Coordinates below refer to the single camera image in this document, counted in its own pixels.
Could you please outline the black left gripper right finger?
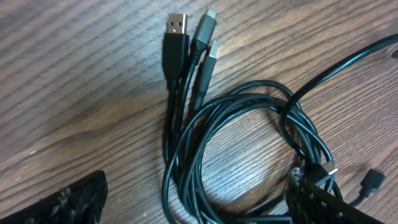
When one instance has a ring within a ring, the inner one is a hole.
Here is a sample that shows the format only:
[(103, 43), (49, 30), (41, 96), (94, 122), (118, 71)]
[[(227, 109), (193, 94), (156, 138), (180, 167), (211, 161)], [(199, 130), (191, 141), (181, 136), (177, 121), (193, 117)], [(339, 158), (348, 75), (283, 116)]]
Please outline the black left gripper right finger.
[(382, 224), (322, 190), (320, 186), (330, 179), (324, 167), (306, 174), (298, 167), (290, 171), (285, 199), (293, 223)]

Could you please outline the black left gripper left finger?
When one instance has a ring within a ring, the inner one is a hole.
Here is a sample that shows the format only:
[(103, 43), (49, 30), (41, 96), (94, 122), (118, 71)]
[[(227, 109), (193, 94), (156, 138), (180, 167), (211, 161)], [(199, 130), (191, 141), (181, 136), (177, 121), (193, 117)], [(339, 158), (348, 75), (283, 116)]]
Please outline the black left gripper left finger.
[(108, 184), (102, 170), (1, 219), (1, 224), (97, 224), (101, 221)]

